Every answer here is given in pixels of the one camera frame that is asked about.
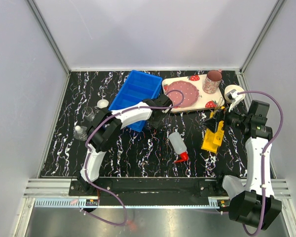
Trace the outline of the glass test tube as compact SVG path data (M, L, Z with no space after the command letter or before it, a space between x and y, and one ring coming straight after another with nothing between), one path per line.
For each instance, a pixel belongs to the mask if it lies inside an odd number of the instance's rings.
M213 111L213 115L215 115L215 113L218 111L218 109L224 105L224 99L221 97L218 101L218 103L216 104L216 107Z

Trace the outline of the yellow test tube rack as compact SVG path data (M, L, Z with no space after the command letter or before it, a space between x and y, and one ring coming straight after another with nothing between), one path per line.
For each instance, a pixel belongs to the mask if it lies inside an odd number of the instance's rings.
M212 133L209 129L206 128L205 136L203 139L203 143L201 145L201 149L217 153L218 148L222 145L224 130L223 130L223 121L221 118L216 118L219 122L218 130L216 133Z

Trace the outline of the white wash bottle red cap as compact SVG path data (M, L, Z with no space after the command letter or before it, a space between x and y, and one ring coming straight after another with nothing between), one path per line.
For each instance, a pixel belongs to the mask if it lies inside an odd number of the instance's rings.
M182 163L182 162L188 161L189 157L187 154L187 147L180 133L178 132L171 133L169 135L169 140L176 154L179 156L179 159L176 160L174 163Z

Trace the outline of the small glass beaker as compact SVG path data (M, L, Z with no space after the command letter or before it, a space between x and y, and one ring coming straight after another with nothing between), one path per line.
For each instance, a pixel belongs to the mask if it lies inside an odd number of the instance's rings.
M87 121L92 121L95 117L95 113L92 107L83 108L82 115L83 115L83 118L86 119Z

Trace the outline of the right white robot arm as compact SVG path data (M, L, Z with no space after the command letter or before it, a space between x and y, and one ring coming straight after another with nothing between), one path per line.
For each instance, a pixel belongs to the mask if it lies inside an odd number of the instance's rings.
M228 194L230 220L257 230L266 230L282 210L282 203L275 199L271 185L270 151L273 139L271 127L266 126L269 104L252 101L246 114L238 114L227 108L218 109L205 120L210 132L218 132L219 123L239 129L245 138L247 152L247 180L232 173L223 172L214 183L220 196Z

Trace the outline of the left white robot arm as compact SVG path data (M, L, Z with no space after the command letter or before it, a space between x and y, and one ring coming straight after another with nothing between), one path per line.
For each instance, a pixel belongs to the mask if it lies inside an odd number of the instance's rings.
M95 180L99 178L104 156L116 143L123 128L139 121L148 121L152 126L158 127L173 107L171 99L162 94L156 99L145 99L120 110L101 108L87 130L87 155L77 177L80 182L79 189L87 196L95 193Z

